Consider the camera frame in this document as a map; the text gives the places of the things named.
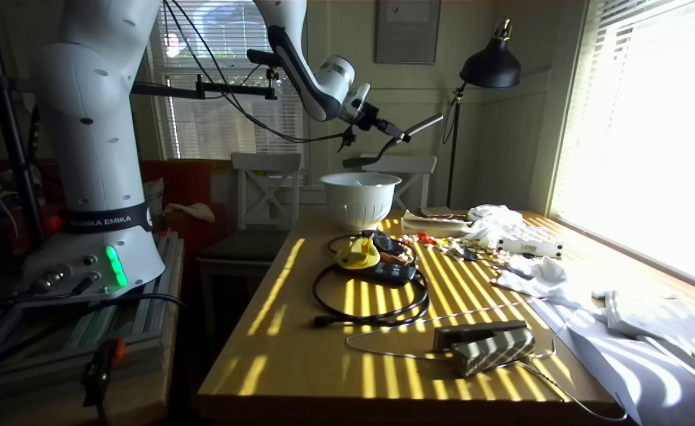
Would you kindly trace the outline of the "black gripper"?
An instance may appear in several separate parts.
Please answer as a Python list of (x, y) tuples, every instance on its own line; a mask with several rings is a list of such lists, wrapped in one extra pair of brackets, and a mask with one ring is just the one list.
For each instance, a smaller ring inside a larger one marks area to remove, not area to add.
[(360, 83), (344, 97), (344, 116), (360, 131), (380, 131), (382, 136), (396, 138), (400, 129), (382, 118), (378, 109), (368, 103), (370, 86)]

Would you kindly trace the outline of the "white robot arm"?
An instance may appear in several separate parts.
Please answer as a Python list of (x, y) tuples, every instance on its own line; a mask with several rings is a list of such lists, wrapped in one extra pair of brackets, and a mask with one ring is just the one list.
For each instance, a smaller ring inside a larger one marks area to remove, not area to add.
[[(366, 103), (348, 59), (309, 66), (303, 58), (308, 0), (252, 0), (274, 65), (305, 112), (360, 129), (400, 131)], [(34, 61), (43, 131), (64, 178), (64, 231), (23, 263), (36, 291), (121, 297), (164, 274), (136, 162), (131, 91), (160, 0), (67, 0), (55, 44)]]

